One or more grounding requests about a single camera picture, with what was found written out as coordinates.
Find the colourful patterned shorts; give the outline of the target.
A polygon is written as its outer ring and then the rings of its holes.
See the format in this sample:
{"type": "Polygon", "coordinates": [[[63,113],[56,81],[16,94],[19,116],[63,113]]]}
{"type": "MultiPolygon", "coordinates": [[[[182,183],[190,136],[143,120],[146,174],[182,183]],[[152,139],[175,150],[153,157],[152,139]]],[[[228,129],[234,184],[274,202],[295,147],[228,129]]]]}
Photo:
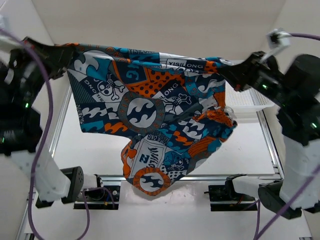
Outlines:
{"type": "Polygon", "coordinates": [[[149,196],[202,165],[237,126],[221,57],[71,43],[67,68],[84,133],[129,139],[123,176],[149,196]]]}

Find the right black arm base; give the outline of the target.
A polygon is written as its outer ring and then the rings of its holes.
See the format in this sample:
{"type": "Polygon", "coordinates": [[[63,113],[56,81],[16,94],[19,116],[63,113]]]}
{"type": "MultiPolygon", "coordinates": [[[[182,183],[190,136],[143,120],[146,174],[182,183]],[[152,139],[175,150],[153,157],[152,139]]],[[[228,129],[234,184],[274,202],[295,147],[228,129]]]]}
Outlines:
{"type": "Polygon", "coordinates": [[[204,192],[208,195],[210,201],[211,212],[241,212],[241,211],[257,211],[257,200],[244,193],[235,191],[232,180],[239,177],[246,177],[246,174],[235,174],[228,176],[224,184],[212,184],[208,186],[208,190],[204,192]]]}

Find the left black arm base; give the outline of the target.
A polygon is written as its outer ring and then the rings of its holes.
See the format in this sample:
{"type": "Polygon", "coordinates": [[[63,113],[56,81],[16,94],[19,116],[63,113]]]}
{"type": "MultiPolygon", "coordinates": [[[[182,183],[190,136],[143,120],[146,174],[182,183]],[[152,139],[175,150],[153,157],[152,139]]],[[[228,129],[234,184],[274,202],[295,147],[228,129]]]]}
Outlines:
{"type": "Polygon", "coordinates": [[[74,210],[85,210],[85,200],[89,210],[118,210],[121,182],[100,175],[85,175],[83,190],[73,204],[74,210]]]}

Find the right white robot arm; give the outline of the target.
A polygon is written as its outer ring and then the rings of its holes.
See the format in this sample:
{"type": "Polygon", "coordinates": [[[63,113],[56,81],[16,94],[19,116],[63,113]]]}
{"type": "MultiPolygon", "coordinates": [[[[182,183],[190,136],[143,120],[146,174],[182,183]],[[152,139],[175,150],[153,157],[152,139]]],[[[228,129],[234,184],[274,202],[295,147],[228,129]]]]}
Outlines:
{"type": "Polygon", "coordinates": [[[278,106],[277,119],[285,144],[284,179],[273,182],[236,174],[227,177],[224,193],[230,200],[248,195],[290,220],[302,211],[320,211],[320,59],[297,55],[285,73],[274,56],[262,51],[245,61],[219,69],[237,92],[253,88],[278,106]]]}

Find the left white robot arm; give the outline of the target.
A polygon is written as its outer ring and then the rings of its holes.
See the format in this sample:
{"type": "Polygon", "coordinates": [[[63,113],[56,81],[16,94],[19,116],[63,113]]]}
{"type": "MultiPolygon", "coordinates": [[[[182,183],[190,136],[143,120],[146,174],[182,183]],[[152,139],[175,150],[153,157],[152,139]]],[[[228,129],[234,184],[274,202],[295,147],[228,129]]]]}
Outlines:
{"type": "Polygon", "coordinates": [[[36,207],[50,207],[60,200],[73,203],[81,193],[100,200],[105,188],[98,175],[85,174],[79,166],[60,169],[46,145],[47,130],[41,128],[41,115],[32,105],[45,80],[64,75],[76,46],[45,45],[29,37],[22,44],[1,37],[0,47],[10,54],[0,65],[0,152],[27,175],[37,191],[36,207]]]}

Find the white perforated plastic basket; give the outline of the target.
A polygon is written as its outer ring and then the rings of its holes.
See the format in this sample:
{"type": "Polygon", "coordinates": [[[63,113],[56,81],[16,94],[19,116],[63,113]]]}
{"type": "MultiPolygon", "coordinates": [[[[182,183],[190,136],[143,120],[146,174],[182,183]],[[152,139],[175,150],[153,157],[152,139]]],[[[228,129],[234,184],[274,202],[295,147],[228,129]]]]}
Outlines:
{"type": "Polygon", "coordinates": [[[254,119],[257,112],[275,105],[253,88],[237,92],[228,83],[225,85],[225,103],[238,119],[254,119]]]}

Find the aluminium front rail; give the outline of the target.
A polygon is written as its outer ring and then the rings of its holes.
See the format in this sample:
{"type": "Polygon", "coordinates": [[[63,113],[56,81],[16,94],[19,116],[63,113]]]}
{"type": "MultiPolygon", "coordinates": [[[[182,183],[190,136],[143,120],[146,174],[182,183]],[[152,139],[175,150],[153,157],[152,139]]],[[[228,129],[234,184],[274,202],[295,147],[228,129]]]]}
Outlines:
{"type": "MultiPolygon", "coordinates": [[[[103,181],[125,181],[126,179],[121,175],[100,175],[103,181]]],[[[180,181],[222,181],[225,180],[227,175],[187,175],[182,177],[180,181]]],[[[246,175],[246,177],[254,177],[262,180],[278,180],[281,179],[279,173],[267,175],[246,175]]]]}

